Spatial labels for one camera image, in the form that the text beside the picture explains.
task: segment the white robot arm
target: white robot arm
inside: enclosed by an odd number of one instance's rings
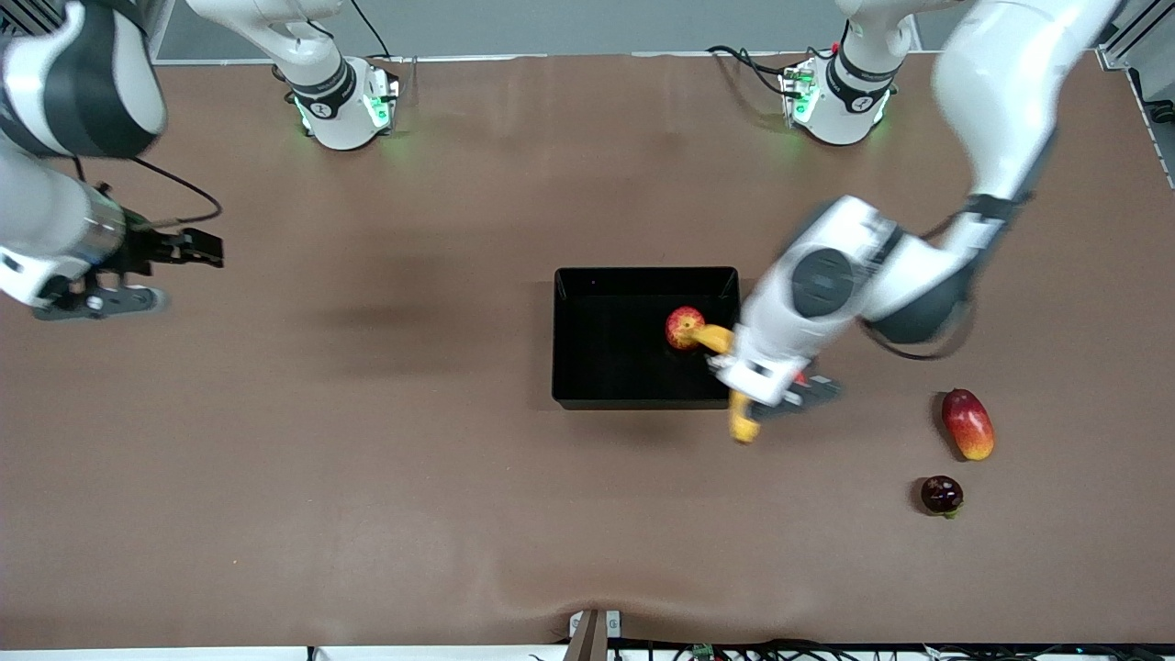
[[[971,195],[940,247],[855,197],[811,214],[747,297],[731,353],[714,360],[718,378],[745,396],[741,410],[732,399],[738,440],[753,439],[758,420],[826,399],[801,372],[858,316],[895,345],[934,340],[959,319],[1047,160],[1061,83],[1116,5],[976,2],[933,79],[971,158]]]
[[[360,58],[344,58],[315,21],[342,0],[188,0],[274,60],[294,92],[308,134],[330,149],[357,149],[391,130],[400,82]]]
[[[152,261],[213,263],[219,240],[155,231],[38,160],[134,157],[167,123],[137,7],[72,0],[65,15],[51,34],[0,42],[0,289],[47,317],[157,309],[161,291],[122,277],[149,275]],[[116,289],[98,284],[103,270]]]

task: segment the cable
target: cable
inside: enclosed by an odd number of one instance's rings
[[[878,329],[870,325],[865,319],[858,318],[857,323],[861,326],[861,332],[865,333],[866,338],[873,340],[879,348],[898,358],[918,362],[942,360],[945,358],[951,358],[959,350],[961,350],[962,346],[967,344],[967,340],[971,338],[971,332],[975,328],[975,303],[971,299],[969,289],[967,290],[967,295],[964,297],[962,302],[967,305],[967,309],[964,310],[964,317],[960,319],[959,325],[955,326],[954,333],[952,333],[951,337],[947,338],[947,342],[939,349],[928,355],[915,355],[899,350],[897,345],[886,340],[885,337],[878,332]]]
[[[730,46],[711,46],[710,48],[706,48],[706,52],[707,53],[730,53],[730,54],[734,55],[736,60],[738,60],[739,62],[741,62],[741,63],[751,67],[751,70],[754,72],[754,75],[757,75],[759,77],[759,81],[763,82],[763,85],[767,89],[771,89],[776,94],[779,94],[780,96],[786,96],[788,99],[799,99],[800,97],[800,95],[798,93],[795,93],[795,92],[785,92],[785,90],[776,87],[774,85],[772,85],[771,81],[768,81],[763,74],[764,73],[768,73],[768,74],[772,74],[772,75],[779,75],[780,73],[783,73],[783,69],[781,68],[779,68],[779,69],[772,68],[772,67],[768,67],[768,66],[765,66],[765,65],[760,65],[759,62],[756,62],[754,59],[751,58],[751,54],[746,52],[746,48],[743,48],[740,50],[734,50]]]
[[[179,175],[172,174],[170,171],[167,171],[166,169],[163,169],[163,168],[161,168],[159,166],[152,164],[152,163],[149,163],[149,162],[147,162],[147,161],[145,161],[142,158],[134,157],[134,158],[130,158],[130,160],[134,161],[134,162],[136,162],[136,163],[139,163],[139,164],[141,164],[142,167],[145,167],[145,168],[154,171],[155,174],[159,174],[161,176],[166,176],[167,178],[170,178],[172,181],[179,183],[180,186],[183,186],[188,190],[192,190],[193,193],[195,193],[195,194],[200,195],[201,197],[208,200],[213,204],[213,211],[212,213],[206,213],[203,215],[194,215],[194,216],[190,216],[190,217],[177,217],[174,221],[170,221],[168,224],[173,224],[173,223],[174,224],[190,224],[193,222],[203,222],[206,220],[212,220],[212,218],[221,215],[222,213],[224,213],[224,207],[220,203],[220,200],[217,200],[216,197],[213,197],[203,188],[200,188],[195,183],[192,183],[192,182],[187,181],[186,178],[183,178],[183,177],[181,177]]]
[[[306,21],[306,25],[308,25],[308,26],[313,27],[314,29],[316,29],[316,31],[321,32],[322,34],[327,35],[327,36],[328,36],[328,38],[330,38],[330,39],[334,39],[334,38],[335,38],[335,35],[334,35],[334,34],[330,34],[330,32],[329,32],[329,31],[327,31],[327,28],[322,27],[321,25],[316,25],[316,23],[315,23],[314,21],[311,21],[311,20],[309,20],[309,19],[308,19],[308,20]]]
[[[959,217],[959,213],[962,213],[962,211],[953,213],[953,214],[944,217],[941,221],[939,221],[938,224],[935,224],[934,227],[932,227],[932,228],[927,229],[926,231],[919,234],[918,237],[921,238],[921,240],[924,240],[924,241],[929,241],[931,238],[934,238],[939,234],[942,234],[944,231],[947,230],[947,227],[951,227],[951,223],[954,222],[954,220],[956,217]]]
[[[371,31],[371,34],[375,35],[375,40],[380,42],[380,47],[383,48],[383,55],[382,56],[384,59],[390,59],[391,54],[388,53],[388,45],[383,42],[383,38],[380,36],[380,32],[375,28],[374,25],[371,25],[371,21],[368,20],[367,14],[363,13],[363,8],[360,7],[358,0],[351,0],[351,6],[355,7],[356,12],[358,12],[360,18],[363,19],[364,23],[367,23],[368,29]]]

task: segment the brown tabletop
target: brown tabletop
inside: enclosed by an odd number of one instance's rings
[[[1139,641],[1175,630],[1173,196],[1128,83],[1066,85],[1040,187],[953,359],[855,329],[842,400],[740,447],[721,412],[569,413],[560,265],[757,277],[844,193],[924,230],[969,173],[912,56],[862,144],[783,127],[731,60],[536,58],[404,73],[400,131],[303,137],[267,67],[161,72],[149,155],[214,191],[228,268],[160,267],[162,315],[0,303],[0,636],[9,648],[632,638]],[[163,217],[199,198],[90,163]],[[966,387],[999,434],[958,463]],[[955,521],[912,486],[955,477]]]

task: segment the black tray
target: black tray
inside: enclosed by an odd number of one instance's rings
[[[551,397],[569,410],[725,409],[728,391],[705,349],[679,352],[665,319],[693,305],[732,328],[738,271],[731,267],[560,268],[555,272]]]

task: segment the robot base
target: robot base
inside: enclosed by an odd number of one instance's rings
[[[345,60],[355,69],[360,83],[354,96],[338,108],[337,116],[315,116],[295,101],[306,134],[316,137],[323,147],[341,151],[358,149],[377,135],[391,133],[400,97],[400,80],[395,76],[361,58]]]
[[[881,121],[891,93],[886,92],[867,112],[851,113],[840,99],[817,82],[825,80],[830,66],[832,60],[810,58],[779,76],[781,89],[800,95],[799,99],[784,96],[784,116],[788,128],[800,126],[821,142],[852,144]]]

